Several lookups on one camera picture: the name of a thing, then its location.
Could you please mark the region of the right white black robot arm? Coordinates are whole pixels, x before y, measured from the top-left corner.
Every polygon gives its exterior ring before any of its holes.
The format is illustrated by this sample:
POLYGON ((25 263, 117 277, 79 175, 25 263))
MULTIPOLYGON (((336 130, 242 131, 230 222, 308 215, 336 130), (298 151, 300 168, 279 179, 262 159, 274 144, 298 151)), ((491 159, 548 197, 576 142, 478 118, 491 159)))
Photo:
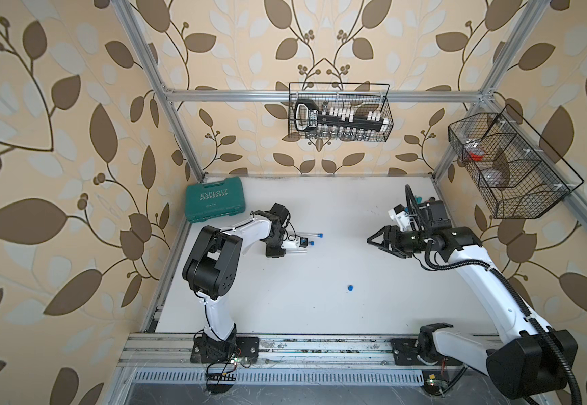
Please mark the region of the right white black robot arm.
POLYGON ((534 396, 564 388, 573 404, 583 402, 573 373, 578 344, 554 329, 519 294, 493 263, 482 241, 467 227, 455 228, 440 200, 418 202, 410 186, 406 202, 390 210, 392 225, 367 243, 397 258, 418 260, 429 272, 456 272, 482 304, 498 333, 485 339, 447 322, 421 327, 417 358, 433 366, 456 359, 489 377, 506 398, 534 403, 534 396))

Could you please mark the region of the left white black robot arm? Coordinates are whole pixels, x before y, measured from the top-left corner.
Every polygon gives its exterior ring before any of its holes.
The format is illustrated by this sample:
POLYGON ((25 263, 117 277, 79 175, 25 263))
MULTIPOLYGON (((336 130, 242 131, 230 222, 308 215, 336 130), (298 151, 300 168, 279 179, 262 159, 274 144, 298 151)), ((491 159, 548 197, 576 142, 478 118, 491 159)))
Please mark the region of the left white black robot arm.
POLYGON ((256 242, 266 245, 267 258, 282 258, 287 249, 286 227, 291 214, 281 204, 251 213, 251 219, 228 229, 205 226, 195 240, 182 272, 202 304, 206 325, 195 342, 202 363, 232 359, 237 350, 237 327, 225 295, 234 284, 243 251, 256 242))

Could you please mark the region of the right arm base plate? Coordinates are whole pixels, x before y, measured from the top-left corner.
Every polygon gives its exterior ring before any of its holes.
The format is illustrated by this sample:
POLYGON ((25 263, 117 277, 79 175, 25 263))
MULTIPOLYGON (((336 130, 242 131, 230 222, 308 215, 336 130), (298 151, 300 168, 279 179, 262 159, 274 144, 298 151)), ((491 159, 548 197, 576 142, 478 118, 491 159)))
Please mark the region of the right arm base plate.
POLYGON ((457 359, 424 350, 416 337, 397 337, 390 344, 396 366, 462 366, 457 359))

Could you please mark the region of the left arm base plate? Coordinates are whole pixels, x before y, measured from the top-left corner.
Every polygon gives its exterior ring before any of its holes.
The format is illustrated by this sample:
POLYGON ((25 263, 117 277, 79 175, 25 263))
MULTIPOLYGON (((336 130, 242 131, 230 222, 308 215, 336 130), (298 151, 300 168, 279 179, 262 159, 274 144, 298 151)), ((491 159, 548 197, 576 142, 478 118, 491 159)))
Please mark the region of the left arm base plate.
POLYGON ((259 356, 260 339, 258 337, 234 337, 228 341, 217 341, 206 335, 194 338, 190 355, 193 364, 213 364, 239 361, 254 364, 259 356))

